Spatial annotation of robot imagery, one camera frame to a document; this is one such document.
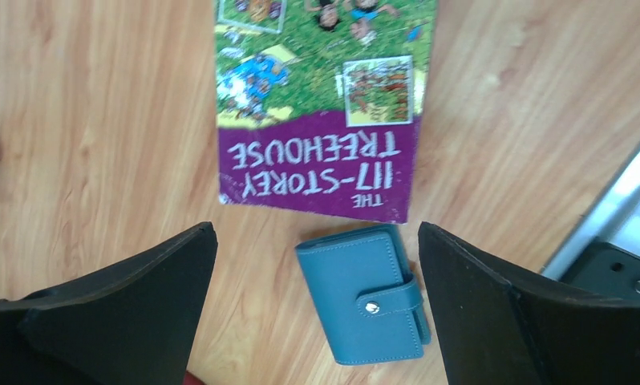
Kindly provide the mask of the purple treehouse book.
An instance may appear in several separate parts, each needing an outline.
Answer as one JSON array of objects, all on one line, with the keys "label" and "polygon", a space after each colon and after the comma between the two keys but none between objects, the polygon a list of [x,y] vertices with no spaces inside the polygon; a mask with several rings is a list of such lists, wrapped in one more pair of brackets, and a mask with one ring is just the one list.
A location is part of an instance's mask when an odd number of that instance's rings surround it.
[{"label": "purple treehouse book", "polygon": [[216,2],[220,202],[405,223],[437,13]]}]

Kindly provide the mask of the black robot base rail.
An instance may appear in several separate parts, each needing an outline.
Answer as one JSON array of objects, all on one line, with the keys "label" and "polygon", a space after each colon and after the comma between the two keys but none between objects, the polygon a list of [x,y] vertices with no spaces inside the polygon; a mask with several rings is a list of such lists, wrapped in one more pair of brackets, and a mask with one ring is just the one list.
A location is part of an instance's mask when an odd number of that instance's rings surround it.
[{"label": "black robot base rail", "polygon": [[640,302],[640,258],[610,243],[595,241],[560,281],[591,293]]}]

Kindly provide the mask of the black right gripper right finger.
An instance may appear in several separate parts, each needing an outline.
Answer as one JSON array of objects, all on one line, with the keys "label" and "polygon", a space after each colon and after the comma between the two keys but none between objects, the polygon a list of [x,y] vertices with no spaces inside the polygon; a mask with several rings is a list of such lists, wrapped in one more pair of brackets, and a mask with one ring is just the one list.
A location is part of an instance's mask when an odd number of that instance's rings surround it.
[{"label": "black right gripper right finger", "polygon": [[640,384],[640,301],[595,294],[419,227],[451,384]]}]

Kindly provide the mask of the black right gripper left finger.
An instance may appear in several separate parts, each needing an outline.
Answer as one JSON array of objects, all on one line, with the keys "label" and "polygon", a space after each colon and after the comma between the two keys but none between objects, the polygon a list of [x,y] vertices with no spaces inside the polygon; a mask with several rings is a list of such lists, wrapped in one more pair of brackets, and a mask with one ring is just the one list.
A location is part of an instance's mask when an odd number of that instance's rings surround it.
[{"label": "black right gripper left finger", "polygon": [[0,300],[0,384],[180,384],[217,255],[213,225]]}]

